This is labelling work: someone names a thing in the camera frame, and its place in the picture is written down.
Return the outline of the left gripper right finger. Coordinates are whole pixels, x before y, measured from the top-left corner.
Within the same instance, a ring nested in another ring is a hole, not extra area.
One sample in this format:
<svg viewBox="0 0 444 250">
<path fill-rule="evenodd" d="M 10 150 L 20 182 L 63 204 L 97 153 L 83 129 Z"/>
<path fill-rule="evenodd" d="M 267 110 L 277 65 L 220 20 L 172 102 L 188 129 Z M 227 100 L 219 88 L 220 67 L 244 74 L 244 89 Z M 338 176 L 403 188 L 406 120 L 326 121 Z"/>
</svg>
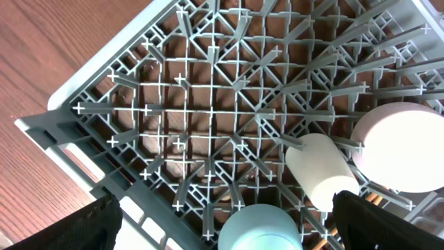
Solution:
<svg viewBox="0 0 444 250">
<path fill-rule="evenodd" d="M 443 239 L 349 191 L 334 195 L 332 214 L 346 249 L 443 250 Z"/>
</svg>

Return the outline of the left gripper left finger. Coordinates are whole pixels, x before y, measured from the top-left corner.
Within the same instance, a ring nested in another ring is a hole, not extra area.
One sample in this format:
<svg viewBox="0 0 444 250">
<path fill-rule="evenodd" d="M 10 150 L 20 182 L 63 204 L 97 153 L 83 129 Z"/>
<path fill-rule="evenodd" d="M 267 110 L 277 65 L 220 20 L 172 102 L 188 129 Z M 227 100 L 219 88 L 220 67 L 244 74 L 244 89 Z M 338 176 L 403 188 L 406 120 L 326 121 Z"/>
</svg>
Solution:
<svg viewBox="0 0 444 250">
<path fill-rule="evenodd" d="M 119 200 L 107 194 L 6 250 L 113 250 L 122 221 Z"/>
</svg>

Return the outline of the wooden chopstick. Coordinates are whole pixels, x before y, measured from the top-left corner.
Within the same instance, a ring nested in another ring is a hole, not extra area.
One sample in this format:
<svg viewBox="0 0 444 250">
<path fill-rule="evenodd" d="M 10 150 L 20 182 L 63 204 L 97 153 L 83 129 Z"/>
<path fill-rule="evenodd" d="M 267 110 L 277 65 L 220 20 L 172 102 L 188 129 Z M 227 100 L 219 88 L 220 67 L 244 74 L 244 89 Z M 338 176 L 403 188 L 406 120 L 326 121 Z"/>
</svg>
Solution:
<svg viewBox="0 0 444 250">
<path fill-rule="evenodd" d="M 378 205 L 381 203 L 382 199 L 383 199 L 383 197 L 381 197 L 381 196 L 376 196 L 376 197 L 373 199 L 372 203 L 373 203 L 374 205 L 378 206 Z"/>
</svg>

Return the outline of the cream white cup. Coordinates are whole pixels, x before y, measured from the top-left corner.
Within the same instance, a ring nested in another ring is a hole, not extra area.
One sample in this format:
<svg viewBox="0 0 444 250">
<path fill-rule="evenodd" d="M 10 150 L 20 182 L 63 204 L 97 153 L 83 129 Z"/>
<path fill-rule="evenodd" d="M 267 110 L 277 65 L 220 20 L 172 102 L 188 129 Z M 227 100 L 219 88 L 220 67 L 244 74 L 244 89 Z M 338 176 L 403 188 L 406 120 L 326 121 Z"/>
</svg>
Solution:
<svg viewBox="0 0 444 250">
<path fill-rule="evenodd" d="M 330 137 L 310 133 L 300 139 L 305 146 L 289 147 L 285 162 L 316 209 L 331 212 L 334 195 L 342 191 L 359 194 L 357 179 Z"/>
</svg>

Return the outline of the pink plate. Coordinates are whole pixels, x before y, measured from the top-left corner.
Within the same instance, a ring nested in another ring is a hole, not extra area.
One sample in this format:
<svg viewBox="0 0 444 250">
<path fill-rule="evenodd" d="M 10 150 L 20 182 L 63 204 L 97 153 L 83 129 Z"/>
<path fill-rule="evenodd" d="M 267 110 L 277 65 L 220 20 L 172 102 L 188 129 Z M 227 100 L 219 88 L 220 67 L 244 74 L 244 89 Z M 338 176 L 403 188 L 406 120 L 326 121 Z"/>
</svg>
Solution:
<svg viewBox="0 0 444 250">
<path fill-rule="evenodd" d="M 351 140 L 363 144 L 352 159 L 371 181 L 401 192 L 443 187 L 443 116 L 424 105 L 388 103 L 367 112 Z"/>
</svg>

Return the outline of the light blue bowl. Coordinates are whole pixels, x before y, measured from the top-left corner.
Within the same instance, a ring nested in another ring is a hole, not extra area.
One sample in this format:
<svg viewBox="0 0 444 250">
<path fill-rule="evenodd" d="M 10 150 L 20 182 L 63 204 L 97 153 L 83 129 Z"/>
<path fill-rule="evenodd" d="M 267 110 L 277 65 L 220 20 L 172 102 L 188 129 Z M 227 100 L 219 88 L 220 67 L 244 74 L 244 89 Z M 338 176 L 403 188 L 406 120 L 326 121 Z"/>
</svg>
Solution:
<svg viewBox="0 0 444 250">
<path fill-rule="evenodd" d="M 301 236 L 293 218 L 283 209 L 255 204 L 231 215 L 223 225 L 219 250 L 302 250 Z"/>
</svg>

